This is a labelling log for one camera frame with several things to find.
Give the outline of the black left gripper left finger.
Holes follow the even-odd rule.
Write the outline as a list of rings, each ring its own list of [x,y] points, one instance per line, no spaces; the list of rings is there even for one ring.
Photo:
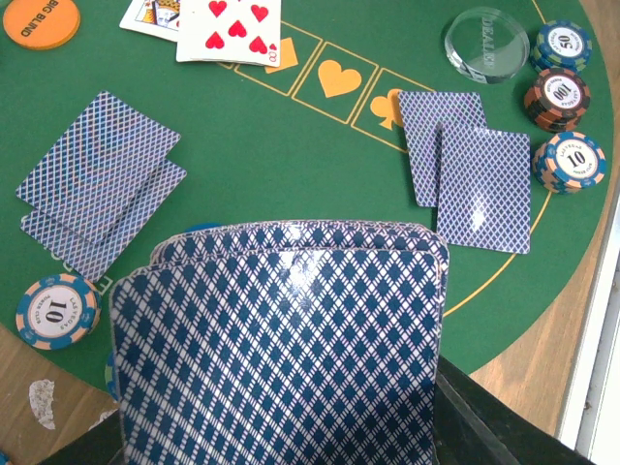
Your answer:
[[[120,416],[110,416],[42,464],[110,464],[121,452]]]

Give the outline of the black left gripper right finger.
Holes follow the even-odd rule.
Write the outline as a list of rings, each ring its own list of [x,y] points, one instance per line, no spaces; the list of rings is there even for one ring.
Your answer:
[[[439,359],[434,405],[435,464],[588,464],[528,422],[446,358]]]

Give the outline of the teal chip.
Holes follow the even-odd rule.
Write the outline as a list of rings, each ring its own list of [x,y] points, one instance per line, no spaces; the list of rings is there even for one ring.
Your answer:
[[[584,28],[565,19],[551,20],[540,28],[530,51],[530,62],[537,72],[558,67],[580,74],[592,52],[593,42]]]
[[[114,361],[114,353],[110,352],[108,354],[104,376],[105,376],[105,382],[106,382],[108,393],[110,394],[110,396],[112,397],[114,401],[117,401],[118,392],[117,392],[117,387],[116,387],[115,372],[116,372],[116,368],[115,368],[115,361]]]

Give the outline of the blue orange chip small blind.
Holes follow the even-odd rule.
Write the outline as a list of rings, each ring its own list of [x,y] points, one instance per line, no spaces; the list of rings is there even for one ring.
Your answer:
[[[35,282],[16,309],[19,336],[41,350],[60,350],[91,333],[101,317],[101,295],[74,274],[50,275]]]

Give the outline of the blue checkered card deck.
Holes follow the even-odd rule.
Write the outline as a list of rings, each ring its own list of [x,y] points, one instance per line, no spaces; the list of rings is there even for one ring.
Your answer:
[[[411,223],[181,234],[109,296],[129,464],[430,464],[450,255]]]

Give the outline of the dealt card small blind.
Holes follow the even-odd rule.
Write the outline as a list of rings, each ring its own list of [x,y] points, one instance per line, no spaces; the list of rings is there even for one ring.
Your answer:
[[[102,91],[18,185],[15,195],[99,243],[180,135]]]
[[[185,169],[164,160],[98,243],[78,236],[38,210],[23,217],[20,228],[84,278],[97,281],[186,175]]]

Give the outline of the blue small blind button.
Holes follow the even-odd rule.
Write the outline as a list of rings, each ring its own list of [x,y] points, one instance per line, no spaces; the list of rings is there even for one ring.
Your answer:
[[[193,232],[197,232],[197,231],[203,231],[203,230],[208,230],[208,229],[212,229],[212,228],[218,228],[218,227],[222,227],[223,225],[220,223],[214,223],[214,222],[207,222],[207,223],[200,223],[200,224],[196,224],[192,227],[189,227],[185,230],[185,233],[193,233]]]

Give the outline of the red chip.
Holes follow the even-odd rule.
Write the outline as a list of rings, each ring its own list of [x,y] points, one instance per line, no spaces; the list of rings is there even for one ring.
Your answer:
[[[551,133],[575,130],[590,103],[586,82],[577,73],[557,67],[539,72],[523,99],[530,119]]]

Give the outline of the clear acrylic dealer button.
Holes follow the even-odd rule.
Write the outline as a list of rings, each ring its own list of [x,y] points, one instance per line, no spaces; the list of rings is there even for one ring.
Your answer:
[[[463,76],[483,84],[513,78],[526,63],[530,42],[510,15],[490,7],[475,7],[449,26],[444,46],[451,65]]]

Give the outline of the orange big blind button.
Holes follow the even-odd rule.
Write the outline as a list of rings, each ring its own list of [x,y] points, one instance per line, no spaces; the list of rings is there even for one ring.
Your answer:
[[[47,50],[69,42],[79,29],[80,11],[71,0],[15,0],[3,13],[2,23],[11,40],[21,47]]]

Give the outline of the eight of hearts card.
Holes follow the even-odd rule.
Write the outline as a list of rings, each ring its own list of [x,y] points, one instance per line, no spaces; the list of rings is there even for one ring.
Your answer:
[[[272,0],[185,0],[175,59],[278,67],[281,6]]]

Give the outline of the dealt cards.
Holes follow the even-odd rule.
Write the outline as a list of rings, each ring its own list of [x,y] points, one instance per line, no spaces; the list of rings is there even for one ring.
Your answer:
[[[436,207],[442,126],[444,123],[458,123],[486,127],[481,95],[477,92],[401,91],[398,104],[416,202],[422,207]]]

